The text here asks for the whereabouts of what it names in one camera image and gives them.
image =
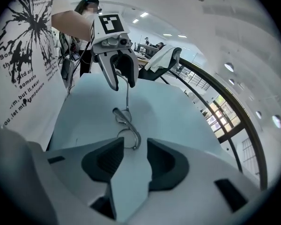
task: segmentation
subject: white cloth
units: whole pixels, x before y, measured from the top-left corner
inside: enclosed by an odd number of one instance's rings
[[[68,10],[67,0],[13,0],[0,18],[0,126],[44,150],[67,95],[51,15]]]
[[[145,69],[156,72],[160,68],[168,68],[175,48],[171,45],[165,45],[149,60]]]
[[[87,11],[87,10],[84,10],[84,11],[82,12],[82,16],[83,16],[84,18],[86,18],[87,20],[91,21],[91,22],[93,22],[93,20],[94,20],[94,14],[91,13],[91,12],[89,12],[89,11]],[[87,41],[85,41],[85,40],[80,40],[80,43],[79,43],[79,50],[84,50],[84,49],[86,48],[86,45],[87,45],[87,44],[88,44]]]

